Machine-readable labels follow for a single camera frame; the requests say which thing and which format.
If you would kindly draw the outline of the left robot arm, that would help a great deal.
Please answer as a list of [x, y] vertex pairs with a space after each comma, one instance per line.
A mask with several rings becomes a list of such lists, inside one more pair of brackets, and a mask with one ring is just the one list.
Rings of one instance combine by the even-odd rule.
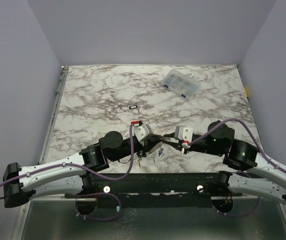
[[100, 176], [109, 162], [133, 158], [136, 153], [147, 155], [163, 137], [150, 132], [130, 134], [124, 139], [120, 132], [110, 131], [80, 152], [61, 160], [34, 166], [10, 163], [3, 175], [5, 208], [15, 208], [32, 199], [47, 195], [70, 194], [86, 198], [94, 190], [88, 174]]

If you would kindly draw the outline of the large metal keyring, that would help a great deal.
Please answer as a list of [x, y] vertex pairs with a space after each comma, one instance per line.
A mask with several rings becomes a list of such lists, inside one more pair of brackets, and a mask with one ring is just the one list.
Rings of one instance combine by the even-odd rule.
[[[150, 157], [152, 158], [153, 162], [155, 163], [156, 156], [159, 155], [159, 149], [157, 149], [157, 150], [156, 150], [155, 152], [153, 152], [152, 154], [147, 155], [146, 157], [150, 156]], [[143, 153], [142, 153], [142, 152], [137, 152], [136, 155], [137, 155], [138, 159], [141, 159], [141, 160], [142, 160], [143, 158], [146, 158], [146, 157], [143, 156]]]

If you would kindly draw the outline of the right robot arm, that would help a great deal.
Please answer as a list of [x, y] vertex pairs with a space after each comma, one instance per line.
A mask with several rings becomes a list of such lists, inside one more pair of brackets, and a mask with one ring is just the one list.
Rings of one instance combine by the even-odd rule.
[[203, 135], [193, 128], [179, 125], [173, 133], [165, 134], [163, 143], [182, 151], [223, 157], [223, 164], [236, 172], [219, 171], [213, 182], [203, 190], [225, 200], [213, 200], [217, 211], [232, 210], [233, 194], [250, 194], [271, 199], [286, 206], [286, 166], [266, 155], [256, 139], [254, 144], [235, 138], [235, 130], [227, 121], [212, 122]]

